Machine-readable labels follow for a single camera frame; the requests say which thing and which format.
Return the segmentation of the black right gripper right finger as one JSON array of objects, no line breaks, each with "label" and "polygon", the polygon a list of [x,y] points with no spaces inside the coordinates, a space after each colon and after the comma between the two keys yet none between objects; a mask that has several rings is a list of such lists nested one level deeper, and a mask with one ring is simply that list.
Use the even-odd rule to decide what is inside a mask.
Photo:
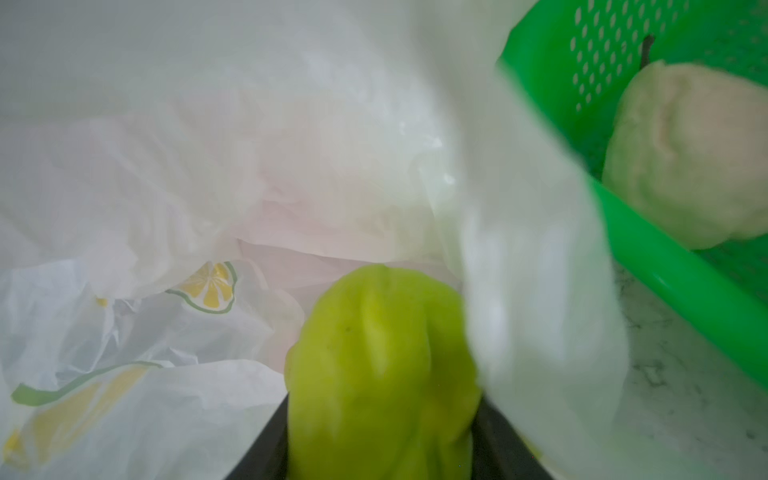
[{"label": "black right gripper right finger", "polygon": [[553,480],[511,424],[485,397],[472,426],[472,480]]}]

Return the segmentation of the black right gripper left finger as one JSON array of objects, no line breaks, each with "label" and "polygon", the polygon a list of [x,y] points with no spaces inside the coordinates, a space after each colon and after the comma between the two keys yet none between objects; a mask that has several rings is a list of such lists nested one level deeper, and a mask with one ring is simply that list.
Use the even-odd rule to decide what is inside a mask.
[{"label": "black right gripper left finger", "polygon": [[288,404],[289,396],[286,395],[226,480],[287,479]]}]

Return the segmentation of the white lemon-print plastic bag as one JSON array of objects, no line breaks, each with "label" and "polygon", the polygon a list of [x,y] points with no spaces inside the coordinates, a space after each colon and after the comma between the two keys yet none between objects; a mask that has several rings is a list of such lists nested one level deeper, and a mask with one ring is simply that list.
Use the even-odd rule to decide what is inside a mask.
[{"label": "white lemon-print plastic bag", "polygon": [[528,1],[5,1],[1,475],[222,479],[360,266],[468,298],[480,385],[572,479],[712,479],[624,425],[575,156],[496,67]]}]

